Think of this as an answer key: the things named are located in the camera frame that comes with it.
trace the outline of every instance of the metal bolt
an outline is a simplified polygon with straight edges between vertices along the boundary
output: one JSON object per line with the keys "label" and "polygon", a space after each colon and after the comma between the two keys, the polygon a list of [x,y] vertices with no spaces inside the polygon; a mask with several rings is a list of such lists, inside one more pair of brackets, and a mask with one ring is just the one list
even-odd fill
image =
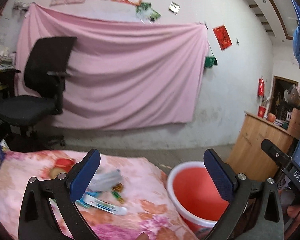
{"label": "metal bolt", "polygon": [[29,182],[30,182],[30,183],[34,183],[35,180],[36,180],[36,177],[31,177],[31,178],[29,179]]}
{"label": "metal bolt", "polygon": [[58,175],[58,179],[65,179],[66,178],[66,174],[65,173],[60,173],[59,175]]}
{"label": "metal bolt", "polygon": [[247,176],[244,175],[243,173],[239,173],[238,178],[241,179],[241,180],[245,180],[247,178]]}
{"label": "metal bolt", "polygon": [[270,183],[270,184],[274,184],[274,180],[272,178],[268,178],[267,181]]}

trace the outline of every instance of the wooden cabinet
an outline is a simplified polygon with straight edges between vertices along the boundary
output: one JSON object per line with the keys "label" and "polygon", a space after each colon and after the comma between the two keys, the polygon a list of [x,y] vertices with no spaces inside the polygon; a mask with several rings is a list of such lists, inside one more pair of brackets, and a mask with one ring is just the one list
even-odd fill
{"label": "wooden cabinet", "polygon": [[269,139],[287,153],[294,138],[285,129],[246,113],[240,135],[226,161],[234,172],[244,173],[249,179],[257,181],[264,181],[275,175],[278,167],[261,149],[264,139]]}

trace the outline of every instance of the floral bedsheet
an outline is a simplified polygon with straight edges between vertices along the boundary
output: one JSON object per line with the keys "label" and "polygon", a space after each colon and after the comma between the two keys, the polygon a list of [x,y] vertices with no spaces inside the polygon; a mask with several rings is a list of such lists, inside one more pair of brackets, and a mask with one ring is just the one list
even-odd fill
{"label": "floral bedsheet", "polygon": [[[24,191],[30,177],[50,179],[59,172],[58,160],[75,163],[86,153],[75,151],[8,152],[0,168],[0,221],[14,239],[18,239],[18,220]],[[146,158],[122,158],[101,155],[105,172],[120,169],[123,176],[123,206],[126,216],[117,216],[94,207],[78,206],[81,214],[101,240],[135,240],[142,232],[151,240],[195,240],[182,221],[165,189],[167,176]],[[121,205],[111,193],[100,199]],[[62,232],[71,236],[56,204],[53,211]]]}

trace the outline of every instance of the chair seat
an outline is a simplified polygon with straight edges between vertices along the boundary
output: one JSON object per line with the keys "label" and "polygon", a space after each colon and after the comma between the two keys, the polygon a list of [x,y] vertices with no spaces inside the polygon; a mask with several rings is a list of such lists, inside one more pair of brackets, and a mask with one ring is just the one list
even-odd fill
{"label": "chair seat", "polygon": [[14,126],[32,126],[53,114],[55,109],[51,98],[12,97],[0,102],[0,119]]}

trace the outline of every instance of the pink bed sheet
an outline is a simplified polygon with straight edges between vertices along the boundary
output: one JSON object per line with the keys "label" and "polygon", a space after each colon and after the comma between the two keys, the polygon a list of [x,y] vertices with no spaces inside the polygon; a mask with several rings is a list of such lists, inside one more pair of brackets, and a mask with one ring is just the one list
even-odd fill
{"label": "pink bed sheet", "polygon": [[[79,162],[86,153],[74,151],[8,152],[0,168],[0,221],[14,239],[18,239],[18,220],[23,194],[30,177],[49,179],[58,159]],[[126,216],[116,216],[90,207],[78,206],[92,230],[101,240],[135,240],[142,232],[151,240],[195,240],[195,235],[182,221],[165,189],[167,176],[145,158],[121,158],[101,155],[104,171],[120,169],[122,192],[128,208]],[[110,193],[102,200],[121,205]],[[51,201],[62,232],[71,236]]]}
{"label": "pink bed sheet", "polygon": [[[39,38],[76,36],[57,127],[125,130],[193,118],[208,52],[200,24],[107,22],[31,5],[20,32],[16,68],[24,72]],[[37,95],[17,75],[18,95]]]}

